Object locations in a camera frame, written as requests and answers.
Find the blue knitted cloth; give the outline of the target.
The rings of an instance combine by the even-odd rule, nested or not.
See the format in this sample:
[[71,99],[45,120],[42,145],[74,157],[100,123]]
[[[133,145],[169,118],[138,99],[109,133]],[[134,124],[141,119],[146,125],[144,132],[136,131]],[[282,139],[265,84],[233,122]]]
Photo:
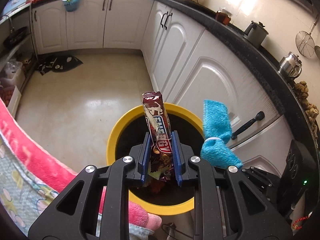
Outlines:
[[201,158],[212,166],[226,169],[229,166],[241,168],[242,161],[228,148],[232,128],[227,107],[218,101],[203,102],[203,133],[204,143]]

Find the blue plastic box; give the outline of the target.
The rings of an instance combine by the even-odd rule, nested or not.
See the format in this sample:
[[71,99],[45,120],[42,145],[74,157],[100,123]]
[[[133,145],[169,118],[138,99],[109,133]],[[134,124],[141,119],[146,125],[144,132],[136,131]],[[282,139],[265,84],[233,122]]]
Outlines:
[[23,5],[27,0],[9,0],[4,7],[3,11],[1,12],[1,16],[6,15],[7,13],[11,12],[15,8]]

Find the pink blanket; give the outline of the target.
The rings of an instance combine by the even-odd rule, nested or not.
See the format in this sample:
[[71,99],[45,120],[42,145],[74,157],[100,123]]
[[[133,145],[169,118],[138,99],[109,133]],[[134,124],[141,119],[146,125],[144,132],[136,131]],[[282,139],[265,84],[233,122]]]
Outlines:
[[[3,101],[1,132],[8,140],[14,155],[27,170],[55,191],[62,192],[78,174],[31,139],[18,125]],[[160,228],[162,219],[146,212],[140,205],[129,202],[129,222],[131,225],[155,231]]]

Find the yellow rimmed trash bin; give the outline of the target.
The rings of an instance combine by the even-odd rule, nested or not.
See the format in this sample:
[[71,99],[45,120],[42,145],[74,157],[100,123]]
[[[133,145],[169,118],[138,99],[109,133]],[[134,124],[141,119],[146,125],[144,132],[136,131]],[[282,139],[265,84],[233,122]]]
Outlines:
[[[172,103],[165,103],[167,117],[156,116],[164,129],[177,131],[184,149],[200,154],[204,142],[202,121],[191,111]],[[172,154],[166,152],[171,142],[155,143],[155,130],[150,128],[144,107],[126,112],[114,125],[107,142],[106,160],[112,165],[127,154],[149,152],[146,161],[145,184],[130,187],[129,200],[156,215],[179,215],[194,209],[194,189],[177,184]]]

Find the brown energy bar wrapper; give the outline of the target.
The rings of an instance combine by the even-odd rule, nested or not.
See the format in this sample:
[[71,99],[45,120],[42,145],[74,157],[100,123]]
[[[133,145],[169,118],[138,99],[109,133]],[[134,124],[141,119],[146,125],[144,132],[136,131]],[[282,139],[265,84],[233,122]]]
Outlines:
[[149,175],[166,182],[173,171],[171,126],[161,92],[146,92],[142,96],[146,123],[151,135]]

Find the black floor mat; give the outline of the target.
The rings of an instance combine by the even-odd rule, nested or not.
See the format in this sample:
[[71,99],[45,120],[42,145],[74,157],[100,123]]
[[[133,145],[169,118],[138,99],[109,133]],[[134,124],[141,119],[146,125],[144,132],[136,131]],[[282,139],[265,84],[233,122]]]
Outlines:
[[36,70],[41,74],[48,72],[64,73],[82,65],[83,62],[72,55],[51,55],[42,59]]

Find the cartoon print table cloth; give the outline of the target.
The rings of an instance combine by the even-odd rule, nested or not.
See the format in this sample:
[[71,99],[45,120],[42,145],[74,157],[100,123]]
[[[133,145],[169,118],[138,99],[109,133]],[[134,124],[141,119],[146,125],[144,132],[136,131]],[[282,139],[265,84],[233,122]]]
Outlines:
[[13,154],[7,139],[1,138],[1,204],[24,236],[58,195],[29,172]]

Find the brown lidded jar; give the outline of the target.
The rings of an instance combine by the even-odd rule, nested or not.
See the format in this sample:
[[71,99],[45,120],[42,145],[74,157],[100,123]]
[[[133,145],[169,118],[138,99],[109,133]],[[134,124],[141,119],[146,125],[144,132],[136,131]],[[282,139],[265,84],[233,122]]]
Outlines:
[[228,25],[229,22],[231,21],[232,13],[226,10],[225,8],[220,8],[215,15],[215,19],[224,24]]

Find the grey metal kettle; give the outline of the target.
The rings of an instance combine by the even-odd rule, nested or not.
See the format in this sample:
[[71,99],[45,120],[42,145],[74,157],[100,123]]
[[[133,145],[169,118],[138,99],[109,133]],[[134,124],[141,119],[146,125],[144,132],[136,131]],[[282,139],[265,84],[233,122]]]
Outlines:
[[259,48],[263,40],[268,35],[268,31],[261,22],[251,21],[250,25],[244,31],[244,38],[249,41],[255,48]]

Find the blue hanging basket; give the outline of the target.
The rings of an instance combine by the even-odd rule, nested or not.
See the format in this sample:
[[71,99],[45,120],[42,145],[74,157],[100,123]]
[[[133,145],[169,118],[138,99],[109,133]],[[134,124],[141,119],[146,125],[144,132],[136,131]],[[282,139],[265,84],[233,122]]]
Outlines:
[[74,12],[78,9],[81,0],[62,0],[63,6],[67,12]]

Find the shiny steel kettle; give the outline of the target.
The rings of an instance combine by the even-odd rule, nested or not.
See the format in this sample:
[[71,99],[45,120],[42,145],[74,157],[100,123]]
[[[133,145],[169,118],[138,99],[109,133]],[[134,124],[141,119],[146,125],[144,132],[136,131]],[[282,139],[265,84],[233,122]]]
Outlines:
[[291,51],[281,59],[278,65],[278,73],[286,79],[294,80],[300,76],[301,72],[302,62],[299,57]]

